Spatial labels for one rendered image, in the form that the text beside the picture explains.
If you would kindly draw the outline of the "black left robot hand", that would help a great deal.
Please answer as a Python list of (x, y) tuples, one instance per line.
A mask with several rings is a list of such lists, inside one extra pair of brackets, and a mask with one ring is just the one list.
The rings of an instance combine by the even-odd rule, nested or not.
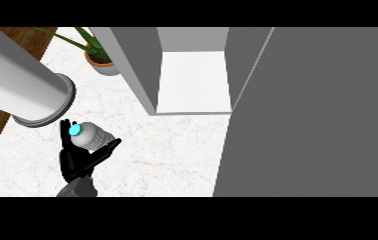
[(68, 119), (61, 121), (62, 150), (59, 152), (59, 164), (62, 177), (71, 183), (79, 177), (90, 176), (95, 167), (110, 158), (114, 149), (121, 143), (121, 139), (113, 140), (93, 153), (87, 149), (77, 147), (71, 141), (70, 127), (76, 122)]

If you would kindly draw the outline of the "clear water bottle blue cap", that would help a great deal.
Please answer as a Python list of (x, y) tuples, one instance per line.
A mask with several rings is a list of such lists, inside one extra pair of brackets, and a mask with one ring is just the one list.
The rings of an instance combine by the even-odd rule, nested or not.
[(92, 122), (73, 124), (68, 133), (73, 144), (89, 151), (99, 150), (115, 140), (114, 135)]

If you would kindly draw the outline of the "grey cabinet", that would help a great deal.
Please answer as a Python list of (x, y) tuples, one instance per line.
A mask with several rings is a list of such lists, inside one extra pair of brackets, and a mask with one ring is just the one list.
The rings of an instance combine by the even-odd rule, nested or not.
[(95, 27), (146, 113), (229, 115), (272, 27)]

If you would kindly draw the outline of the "white cylindrical appliance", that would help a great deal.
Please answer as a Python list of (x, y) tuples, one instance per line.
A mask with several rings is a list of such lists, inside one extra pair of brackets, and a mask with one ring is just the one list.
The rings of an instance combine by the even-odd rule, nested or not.
[(77, 88), (0, 31), (0, 110), (30, 128), (52, 124), (67, 113)]

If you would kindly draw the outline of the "potted green plant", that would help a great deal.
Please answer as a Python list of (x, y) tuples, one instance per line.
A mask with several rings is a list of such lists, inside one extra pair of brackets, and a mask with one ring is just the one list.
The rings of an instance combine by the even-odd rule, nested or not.
[(65, 36), (52, 32), (48, 28), (36, 27), (36, 30), (42, 31), (43, 33), (55, 36), (77, 48), (84, 51), (86, 60), (93, 67), (95, 71), (105, 76), (117, 76), (120, 71), (117, 69), (115, 63), (105, 51), (105, 48), (96, 38), (82, 27), (76, 27), (76, 31), (79, 32), (82, 38), (86, 41), (86, 44), (80, 44)]

